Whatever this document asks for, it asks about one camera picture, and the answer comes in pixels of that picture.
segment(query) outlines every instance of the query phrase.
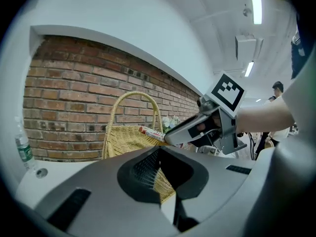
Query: white table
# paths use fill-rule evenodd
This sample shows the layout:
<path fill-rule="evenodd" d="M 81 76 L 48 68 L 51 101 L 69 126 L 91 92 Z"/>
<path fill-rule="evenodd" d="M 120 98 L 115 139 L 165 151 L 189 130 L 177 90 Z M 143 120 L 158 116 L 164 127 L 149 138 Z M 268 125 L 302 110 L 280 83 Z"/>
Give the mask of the white table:
<path fill-rule="evenodd" d="M 43 178 L 38 178 L 33 173 L 27 172 L 21 180 L 15 193 L 15 199 L 34 209 L 37 204 L 52 189 L 77 173 L 82 168 L 96 162 L 55 162 L 37 160 L 38 169 L 46 168 L 48 174 Z"/>

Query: ceiling-mounted white box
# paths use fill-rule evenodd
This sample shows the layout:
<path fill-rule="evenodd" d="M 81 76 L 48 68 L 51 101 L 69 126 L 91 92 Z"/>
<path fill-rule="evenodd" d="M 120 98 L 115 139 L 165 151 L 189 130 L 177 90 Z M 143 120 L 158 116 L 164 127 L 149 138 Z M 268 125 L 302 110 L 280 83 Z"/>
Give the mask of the ceiling-mounted white box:
<path fill-rule="evenodd" d="M 257 40 L 254 36 L 238 35 L 236 41 L 236 58 L 240 62 L 251 62 L 256 49 Z"/>

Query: plastic water bottle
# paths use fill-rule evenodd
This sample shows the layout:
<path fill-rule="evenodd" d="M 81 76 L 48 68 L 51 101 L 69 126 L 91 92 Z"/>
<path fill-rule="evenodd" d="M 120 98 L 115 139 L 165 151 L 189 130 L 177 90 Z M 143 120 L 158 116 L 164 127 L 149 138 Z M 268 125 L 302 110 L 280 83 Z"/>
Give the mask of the plastic water bottle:
<path fill-rule="evenodd" d="M 33 157 L 28 136 L 24 130 L 22 119 L 15 117 L 17 131 L 15 135 L 15 143 L 18 148 L 21 160 L 28 172 L 34 173 L 37 170 L 37 163 Z"/>

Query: white wall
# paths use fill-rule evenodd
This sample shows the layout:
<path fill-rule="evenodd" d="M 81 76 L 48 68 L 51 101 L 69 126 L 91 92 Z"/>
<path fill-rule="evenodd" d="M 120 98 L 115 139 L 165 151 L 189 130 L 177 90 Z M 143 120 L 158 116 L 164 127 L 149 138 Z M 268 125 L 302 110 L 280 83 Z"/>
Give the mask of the white wall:
<path fill-rule="evenodd" d="M 7 34 L 0 57 L 0 157 L 14 191 L 24 171 L 14 146 L 24 82 L 44 34 L 112 45 L 179 79 L 197 93 L 213 80 L 208 56 L 190 24 L 166 0 L 32 0 Z"/>

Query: bottle label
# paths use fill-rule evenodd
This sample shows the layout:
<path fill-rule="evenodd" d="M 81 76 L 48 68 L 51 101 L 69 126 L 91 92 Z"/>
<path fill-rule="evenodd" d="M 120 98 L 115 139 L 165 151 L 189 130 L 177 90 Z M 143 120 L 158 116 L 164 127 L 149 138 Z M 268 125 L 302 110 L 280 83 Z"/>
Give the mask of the bottle label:
<path fill-rule="evenodd" d="M 32 159 L 33 155 L 30 145 L 25 148 L 18 148 L 18 150 L 23 162 L 27 162 L 28 160 Z"/>

